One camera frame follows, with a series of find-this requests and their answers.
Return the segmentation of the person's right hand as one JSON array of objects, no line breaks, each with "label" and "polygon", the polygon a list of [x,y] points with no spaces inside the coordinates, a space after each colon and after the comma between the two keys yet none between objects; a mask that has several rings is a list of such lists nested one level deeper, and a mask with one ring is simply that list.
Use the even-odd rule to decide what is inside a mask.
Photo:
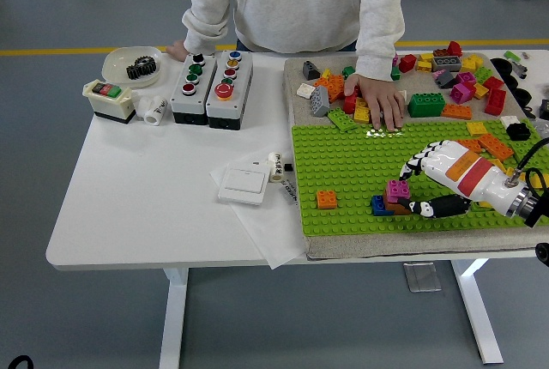
[{"label": "person's right hand", "polygon": [[190,54],[184,46],[183,40],[176,40],[171,45],[166,46],[166,52],[174,59],[184,62]]}]

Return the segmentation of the person's left hand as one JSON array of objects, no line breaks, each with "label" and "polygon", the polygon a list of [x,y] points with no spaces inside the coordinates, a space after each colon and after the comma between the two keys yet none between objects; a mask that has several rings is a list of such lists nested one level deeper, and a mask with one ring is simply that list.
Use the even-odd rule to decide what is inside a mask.
[{"label": "person's left hand", "polygon": [[393,82],[379,81],[351,74],[345,82],[344,94],[350,96],[359,88],[363,99],[370,108],[371,124],[378,130],[382,124],[389,131],[403,126],[405,100]]}]

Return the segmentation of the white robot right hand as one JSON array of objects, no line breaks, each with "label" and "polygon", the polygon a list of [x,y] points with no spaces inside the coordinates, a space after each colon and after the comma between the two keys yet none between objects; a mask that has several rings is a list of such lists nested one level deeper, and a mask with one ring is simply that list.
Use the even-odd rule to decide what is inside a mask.
[{"label": "white robot right hand", "polygon": [[403,165],[400,179],[421,173],[452,191],[422,202],[397,199],[398,204],[425,218],[463,215],[472,202],[486,202],[501,215],[526,219],[537,203],[524,182],[510,179],[488,159],[455,141],[429,144]]}]

